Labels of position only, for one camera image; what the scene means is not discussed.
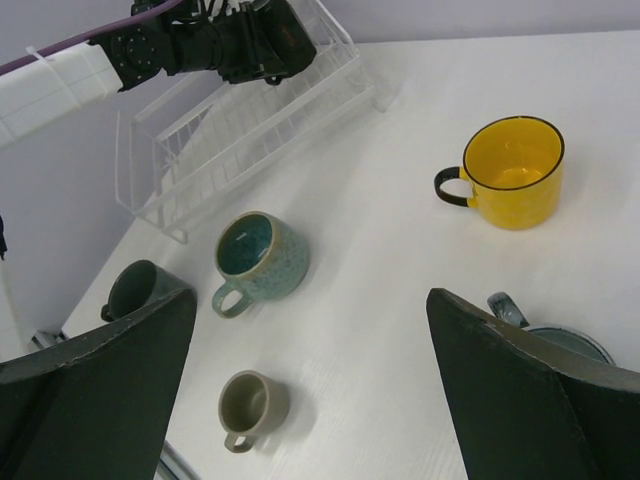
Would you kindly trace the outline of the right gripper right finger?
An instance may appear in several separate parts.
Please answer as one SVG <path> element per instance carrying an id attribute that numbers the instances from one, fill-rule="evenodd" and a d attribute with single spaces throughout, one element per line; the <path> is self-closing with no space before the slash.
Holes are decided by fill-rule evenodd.
<path id="1" fill-rule="evenodd" d="M 426 314 L 471 479 L 636 479 L 639 375 L 433 288 Z"/>

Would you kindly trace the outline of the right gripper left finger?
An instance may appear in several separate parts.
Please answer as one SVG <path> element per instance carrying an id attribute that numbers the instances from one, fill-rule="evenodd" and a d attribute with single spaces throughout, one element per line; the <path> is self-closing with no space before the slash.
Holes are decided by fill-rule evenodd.
<path id="1" fill-rule="evenodd" d="M 179 289 L 2 363 L 2 478 L 153 478 L 195 319 Z"/>

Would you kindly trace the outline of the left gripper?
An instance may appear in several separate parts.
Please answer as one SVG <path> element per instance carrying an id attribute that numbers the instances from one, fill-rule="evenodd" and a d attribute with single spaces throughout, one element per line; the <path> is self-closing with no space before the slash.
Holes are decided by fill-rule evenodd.
<path id="1" fill-rule="evenodd" d="M 287 1 L 245 1 L 212 24 L 219 35 L 216 70 L 230 84 L 278 85 L 314 61 L 317 49 Z"/>

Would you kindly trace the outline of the grey blue glazed mug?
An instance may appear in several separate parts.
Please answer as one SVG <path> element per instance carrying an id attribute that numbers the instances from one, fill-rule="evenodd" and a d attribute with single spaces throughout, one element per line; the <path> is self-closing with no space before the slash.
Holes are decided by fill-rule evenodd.
<path id="1" fill-rule="evenodd" d="M 602 345 L 582 332 L 555 324 L 530 324 L 515 301 L 505 292 L 494 293 L 487 299 L 487 304 L 496 318 L 511 326 L 592 360 L 616 365 Z"/>

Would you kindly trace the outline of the yellow enamel mug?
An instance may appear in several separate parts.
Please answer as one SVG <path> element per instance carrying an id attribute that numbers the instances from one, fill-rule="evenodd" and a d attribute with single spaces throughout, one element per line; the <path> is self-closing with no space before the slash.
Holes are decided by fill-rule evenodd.
<path id="1" fill-rule="evenodd" d="M 560 130 L 534 116 L 510 116 L 478 130 L 462 164 L 434 177 L 437 197 L 471 208 L 505 230 L 533 228 L 559 203 L 566 146 Z"/>

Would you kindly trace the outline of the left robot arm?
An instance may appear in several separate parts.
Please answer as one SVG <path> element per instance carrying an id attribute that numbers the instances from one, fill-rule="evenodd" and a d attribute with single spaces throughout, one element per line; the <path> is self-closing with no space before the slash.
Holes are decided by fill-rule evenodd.
<path id="1" fill-rule="evenodd" d="M 278 85 L 317 55 L 287 1 L 135 1 L 129 17 L 1 67 L 1 145 L 160 72 Z"/>

